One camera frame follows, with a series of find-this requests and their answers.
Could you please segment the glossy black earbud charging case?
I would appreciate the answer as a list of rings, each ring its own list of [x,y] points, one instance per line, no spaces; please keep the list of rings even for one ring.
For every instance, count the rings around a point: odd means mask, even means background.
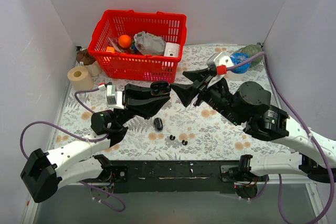
[[[153,96],[164,96],[169,95],[171,88],[167,81],[156,81],[152,82],[150,85],[151,95]]]

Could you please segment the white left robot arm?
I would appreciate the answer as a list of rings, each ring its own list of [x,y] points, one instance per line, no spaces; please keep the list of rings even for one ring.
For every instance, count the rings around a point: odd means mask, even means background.
[[[108,109],[91,115],[91,131],[86,136],[71,134],[75,141],[53,150],[37,149],[25,155],[27,161],[20,174],[34,202],[40,203],[62,186],[85,179],[106,182],[117,173],[111,162],[99,152],[120,143],[135,116],[146,120],[155,116],[170,99],[166,81],[150,87],[127,84],[117,91],[111,82],[101,83],[93,91],[105,93]]]

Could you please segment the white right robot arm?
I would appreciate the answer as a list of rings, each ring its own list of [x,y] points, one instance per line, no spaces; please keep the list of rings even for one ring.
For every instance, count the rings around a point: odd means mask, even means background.
[[[271,93],[260,84],[244,82],[231,94],[225,79],[212,83],[215,77],[209,69],[183,75],[192,83],[174,83],[171,88],[185,107],[205,102],[232,124],[244,124],[244,133],[252,138],[294,151],[279,157],[243,155],[238,166],[224,172],[226,178],[237,182],[269,174],[296,174],[316,182],[335,182],[335,141],[310,131],[286,111],[271,105]]]

